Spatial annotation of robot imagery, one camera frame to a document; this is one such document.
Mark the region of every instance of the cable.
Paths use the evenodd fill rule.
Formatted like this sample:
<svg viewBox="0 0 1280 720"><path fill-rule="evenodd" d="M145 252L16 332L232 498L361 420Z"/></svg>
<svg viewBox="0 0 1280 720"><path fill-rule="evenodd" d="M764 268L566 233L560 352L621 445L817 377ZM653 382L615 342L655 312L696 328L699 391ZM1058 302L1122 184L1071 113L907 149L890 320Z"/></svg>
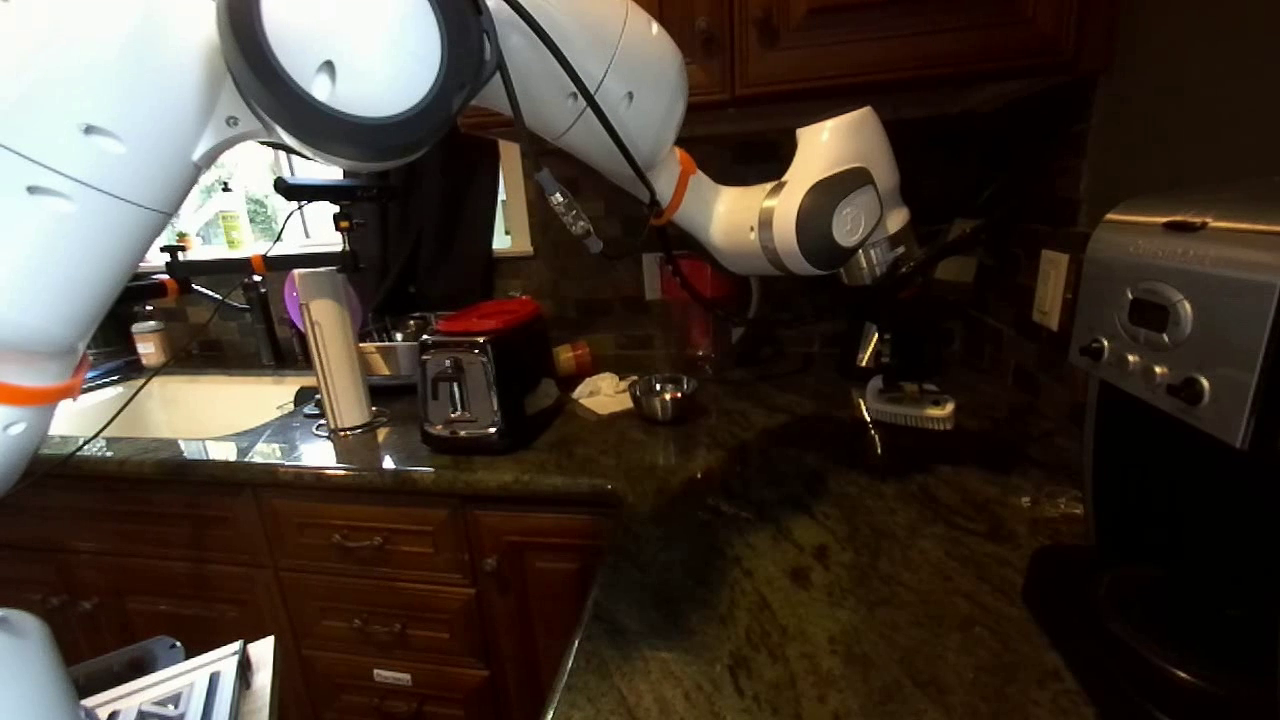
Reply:
<svg viewBox="0 0 1280 720"><path fill-rule="evenodd" d="M610 120L610 113L600 107L598 91L585 83L585 75L574 69L574 58L566 57L566 47L552 38L552 30L520 3L508 0L508 7L515 10L515 21L552 53L552 58L560 63L560 70L569 75L569 83L581 91L581 100L594 107L598 122L604 129L604 135L612 139L612 149L625 154L625 165L634 167L634 176L639 178L643 194L649 194L649 212L661 212L655 188L649 178L649 172L639 167L636 153L625 142L625 135L615 130L615 122Z"/></svg>
<svg viewBox="0 0 1280 720"><path fill-rule="evenodd" d="M483 0L472 0L475 16L481 16L481 29L494 42L494 58L497 58L497 75L504 78L504 91L508 91L508 102L513 102L513 120L515 120L515 130L527 135L527 122L526 122L526 102L520 102L520 91L515 91L515 78L513 78L513 63L508 63L508 53L497 36L497 24L494 24L494 10Z"/></svg>
<svg viewBox="0 0 1280 720"><path fill-rule="evenodd" d="M280 153L280 149L278 149L278 153ZM283 153L283 165L288 165L288 176L296 176L291 153ZM306 198L291 203L291 212L301 212L301 207L306 207ZM283 215L283 223L288 223L288 215ZM283 223L278 226L274 246L280 244ZM306 223L306 237L312 237L309 215L301 215L301 223Z"/></svg>
<svg viewBox="0 0 1280 720"><path fill-rule="evenodd" d="M140 377L140 382L124 396L124 404L122 404L95 433L88 433L69 457L62 457L62 464L75 460L88 445L95 445L95 438L138 404L138 396L140 396L154 380L156 380L156 371L148 368L148 371Z"/></svg>
<svg viewBox="0 0 1280 720"><path fill-rule="evenodd" d="M274 237L274 244L263 246L263 257L274 257L278 252L278 244L283 239L283 226L291 223L291 219L301 219L301 223L309 223L309 215L306 215L306 198L296 198L288 212L283 212L283 219L280 219L280 226L278 226L278 237Z"/></svg>

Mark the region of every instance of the kitchen counter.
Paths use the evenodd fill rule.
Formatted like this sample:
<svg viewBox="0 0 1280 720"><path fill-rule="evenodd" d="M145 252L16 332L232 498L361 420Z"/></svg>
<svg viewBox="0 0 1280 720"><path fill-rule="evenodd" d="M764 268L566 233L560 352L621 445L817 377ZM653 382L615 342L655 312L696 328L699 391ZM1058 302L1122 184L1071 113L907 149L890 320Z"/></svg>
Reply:
<svg viewBox="0 0 1280 720"><path fill-rule="evenodd" d="M824 371L721 380L681 427L566 407L508 457L428 452L414 396L319 436L283 414L227 438L54 438L32 474L172 474L461 494L621 498L552 717L1092 717L1021 605L1037 544L1083 533L995 412L871 452Z"/></svg>

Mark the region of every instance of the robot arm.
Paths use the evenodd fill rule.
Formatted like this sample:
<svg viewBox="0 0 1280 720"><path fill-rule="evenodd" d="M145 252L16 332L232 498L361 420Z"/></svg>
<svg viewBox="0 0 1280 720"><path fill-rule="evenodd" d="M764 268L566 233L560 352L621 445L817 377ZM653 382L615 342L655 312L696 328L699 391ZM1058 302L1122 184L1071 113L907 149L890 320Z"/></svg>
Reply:
<svg viewBox="0 0 1280 720"><path fill-rule="evenodd" d="M0 3L0 491L154 237L239 139L398 167L475 102L729 273L876 278L897 260L907 207L871 107L802 129L782 178L723 188L675 149L684 100L675 42L630 0Z"/></svg>

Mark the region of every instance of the cabinet door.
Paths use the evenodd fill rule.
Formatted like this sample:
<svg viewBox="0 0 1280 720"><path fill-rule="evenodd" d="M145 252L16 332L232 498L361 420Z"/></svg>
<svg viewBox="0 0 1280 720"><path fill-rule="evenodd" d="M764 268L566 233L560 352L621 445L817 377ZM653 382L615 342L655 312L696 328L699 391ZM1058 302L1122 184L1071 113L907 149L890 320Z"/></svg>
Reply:
<svg viewBox="0 0 1280 720"><path fill-rule="evenodd" d="M0 549L263 562L249 486L30 474L0 503Z"/></svg>
<svg viewBox="0 0 1280 720"><path fill-rule="evenodd" d="M508 717L542 717L585 618L610 540L600 510L472 510L481 605Z"/></svg>
<svg viewBox="0 0 1280 720"><path fill-rule="evenodd" d="M1079 58L1103 0L737 0L737 91L791 91Z"/></svg>
<svg viewBox="0 0 1280 720"><path fill-rule="evenodd" d="M0 607L38 613L69 663L148 637L188 652L283 637L268 572L175 558L0 551Z"/></svg>
<svg viewBox="0 0 1280 720"><path fill-rule="evenodd" d="M175 558L92 558L73 566L81 600L114 623L114 649L175 637L194 656L227 640L283 637L274 572Z"/></svg>
<svg viewBox="0 0 1280 720"><path fill-rule="evenodd" d="M732 91L732 24L729 0L639 0L684 53L690 97L694 100L729 100Z"/></svg>
<svg viewBox="0 0 1280 720"><path fill-rule="evenodd" d="M54 551L0 551L0 607L42 616L69 663L106 649L92 597L83 597L62 554Z"/></svg>

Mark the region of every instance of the sink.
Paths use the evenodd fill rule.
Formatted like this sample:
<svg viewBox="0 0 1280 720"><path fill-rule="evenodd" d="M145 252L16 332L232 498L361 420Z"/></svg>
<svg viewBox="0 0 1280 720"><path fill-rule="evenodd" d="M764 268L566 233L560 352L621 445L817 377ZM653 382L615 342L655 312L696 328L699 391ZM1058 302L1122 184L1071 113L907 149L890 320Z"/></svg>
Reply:
<svg viewBox="0 0 1280 720"><path fill-rule="evenodd" d="M301 382L312 371L162 371L122 380L114 387L66 398L54 412L49 436L154 436L154 438L211 438L261 427L291 412Z"/></svg>

